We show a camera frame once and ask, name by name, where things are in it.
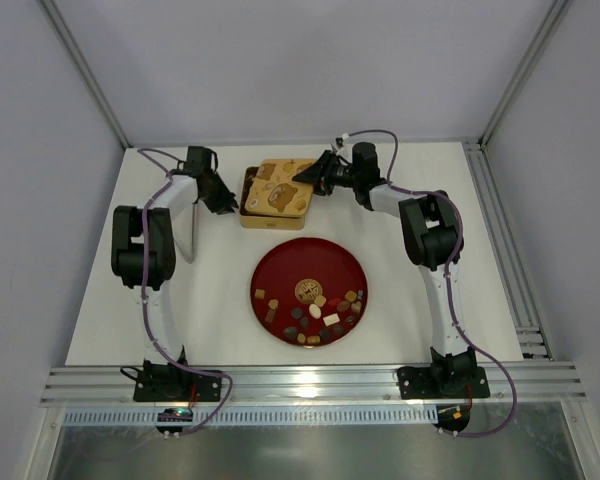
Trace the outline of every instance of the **round red plate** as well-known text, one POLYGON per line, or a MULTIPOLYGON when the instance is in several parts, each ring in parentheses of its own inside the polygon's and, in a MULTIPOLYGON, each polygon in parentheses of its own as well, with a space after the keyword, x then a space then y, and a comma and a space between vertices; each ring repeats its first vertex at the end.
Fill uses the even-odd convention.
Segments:
POLYGON ((321 238, 296 238, 278 245, 260 260, 251 278, 250 297, 260 324, 273 336, 291 345, 319 347, 341 339, 358 324, 367 304, 367 279, 355 257, 339 245, 321 238), (319 319, 309 314, 309 303, 316 293, 314 281, 320 285, 322 295, 327 299, 321 307, 319 319), (264 290, 264 299, 256 298, 256 290, 264 290), (344 300, 349 291, 356 294, 362 291, 362 298, 355 300, 362 304, 359 313, 354 313, 351 308, 337 311, 335 299, 344 300), (278 306, 273 321, 267 321, 271 320, 271 315, 267 319, 267 314, 272 300, 277 300, 278 306), (291 315, 295 308, 302 309, 302 317, 309 320, 308 327, 303 327, 300 319, 291 315), (324 317, 334 313, 338 314, 340 321, 326 326, 324 317), (310 345, 305 341, 302 344, 297 338, 285 336, 284 331, 289 327, 295 327, 307 339, 320 336, 322 331, 320 343, 310 345), (328 334, 325 335, 324 329, 328 330, 328 334))

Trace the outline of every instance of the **white table surface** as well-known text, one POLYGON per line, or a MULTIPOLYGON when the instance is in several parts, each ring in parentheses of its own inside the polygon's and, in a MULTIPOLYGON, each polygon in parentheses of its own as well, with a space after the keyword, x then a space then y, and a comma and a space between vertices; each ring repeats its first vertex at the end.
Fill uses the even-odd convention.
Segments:
MULTIPOLYGON (((327 145, 212 147, 219 172, 239 195, 244 171, 266 158, 318 157, 327 145)), ((386 172, 392 144, 377 144, 386 172)), ((168 149, 180 158, 186 148, 168 149)), ((165 164, 173 161, 164 158, 165 164)), ((472 340, 504 361, 522 359, 473 182, 460 143, 401 144, 393 180, 413 189, 443 189, 465 225, 460 292, 472 340)), ((127 150, 86 288, 67 365, 139 365, 142 321, 128 288, 110 266, 111 217, 118 205, 144 203, 164 175, 135 150, 127 150)), ((172 300, 190 364, 365 364, 430 361, 431 320, 418 269, 404 250, 400 221, 358 206, 350 190, 316 197, 301 231, 242 228, 238 215, 198 208, 197 252, 187 264, 178 252, 172 300), (305 349, 287 345, 258 323, 249 301, 251 275, 274 246, 300 237, 342 245, 360 262, 369 285, 358 326, 342 341, 305 349)), ((175 235, 182 235, 174 227, 175 235)))

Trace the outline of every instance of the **white candy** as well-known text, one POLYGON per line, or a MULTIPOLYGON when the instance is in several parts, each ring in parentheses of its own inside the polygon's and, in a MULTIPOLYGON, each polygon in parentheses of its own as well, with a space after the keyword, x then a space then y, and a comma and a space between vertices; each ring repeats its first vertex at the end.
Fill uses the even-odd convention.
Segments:
POLYGON ((309 313, 313 318, 320 318, 322 316, 322 310, 315 303, 309 305, 309 313))
POLYGON ((327 315, 323 318, 324 324, 328 327, 329 325, 333 325, 334 323, 340 322, 340 317, 337 313, 333 313, 331 315, 327 315))

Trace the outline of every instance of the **round gold coin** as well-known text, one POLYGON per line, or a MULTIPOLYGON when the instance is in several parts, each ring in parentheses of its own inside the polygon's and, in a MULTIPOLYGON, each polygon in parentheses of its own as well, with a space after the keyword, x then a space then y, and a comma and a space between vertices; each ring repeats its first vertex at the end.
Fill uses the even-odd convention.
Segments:
POLYGON ((313 278, 300 280, 296 285, 296 298, 306 304, 311 305, 318 295, 322 295, 322 285, 313 278))

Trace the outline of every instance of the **white wall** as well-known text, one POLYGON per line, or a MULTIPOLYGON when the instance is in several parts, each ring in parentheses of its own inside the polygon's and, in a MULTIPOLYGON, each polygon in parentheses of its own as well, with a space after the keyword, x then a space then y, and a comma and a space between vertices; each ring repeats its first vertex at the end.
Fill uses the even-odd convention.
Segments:
POLYGON ((58 0, 132 144, 478 136, 551 0, 58 0))
POLYGON ((489 153, 554 348, 600 417, 600 0, 577 0, 489 153))
POLYGON ((22 474, 122 151, 34 1, 0 1, 0 480, 22 474))

